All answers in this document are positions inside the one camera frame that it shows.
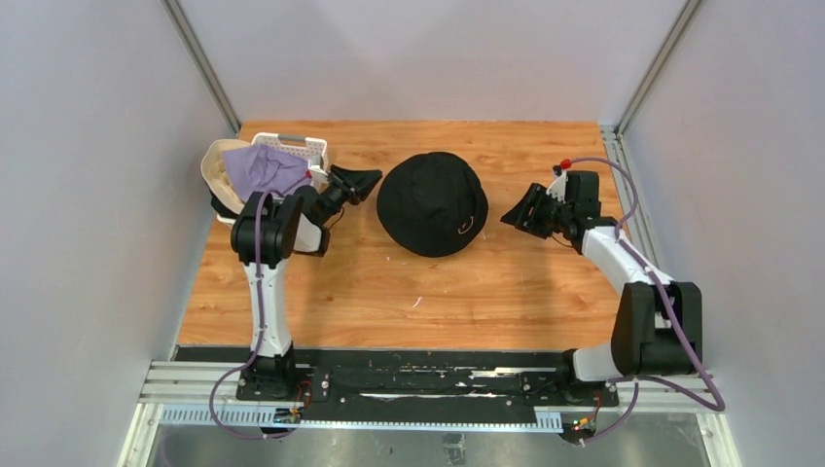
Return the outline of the beige bucket hat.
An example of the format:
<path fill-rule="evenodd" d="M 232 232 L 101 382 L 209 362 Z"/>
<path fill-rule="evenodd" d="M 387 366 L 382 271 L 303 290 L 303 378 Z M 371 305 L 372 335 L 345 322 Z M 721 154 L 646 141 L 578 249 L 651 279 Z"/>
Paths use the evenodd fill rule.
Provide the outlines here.
<path fill-rule="evenodd" d="M 382 180 L 377 217 L 388 235 L 415 255 L 443 258 L 483 230 L 488 200 L 469 163 L 449 152 L 414 155 Z"/>

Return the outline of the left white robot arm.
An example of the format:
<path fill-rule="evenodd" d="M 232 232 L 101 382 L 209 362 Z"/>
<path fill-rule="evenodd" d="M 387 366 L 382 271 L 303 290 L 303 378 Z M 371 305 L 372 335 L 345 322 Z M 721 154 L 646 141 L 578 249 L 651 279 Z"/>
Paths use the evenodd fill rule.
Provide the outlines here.
<path fill-rule="evenodd" d="M 364 201 L 382 172 L 333 165 L 327 185 L 289 195 L 255 192 L 235 219 L 231 247 L 243 264 L 251 293 L 253 334 L 248 361 L 239 370 L 243 390 L 290 400 L 298 389 L 293 339 L 288 329 L 285 277 L 295 254 L 322 257 L 330 241 L 326 223 L 347 204 Z"/>

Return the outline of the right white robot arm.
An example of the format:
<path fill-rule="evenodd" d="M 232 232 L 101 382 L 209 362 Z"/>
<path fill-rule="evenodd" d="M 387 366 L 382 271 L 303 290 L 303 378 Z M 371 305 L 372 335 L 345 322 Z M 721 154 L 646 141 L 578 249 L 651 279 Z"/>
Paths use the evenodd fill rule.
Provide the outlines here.
<path fill-rule="evenodd" d="M 583 404 L 596 382 L 695 372 L 701 357 L 699 287 L 660 271 L 629 243 L 615 218 L 602 215 L 596 172 L 559 168 L 550 187 L 531 184 L 501 220 L 540 238 L 563 236 L 620 296 L 610 340 L 566 351 L 567 372 L 556 378 L 564 403 Z"/>

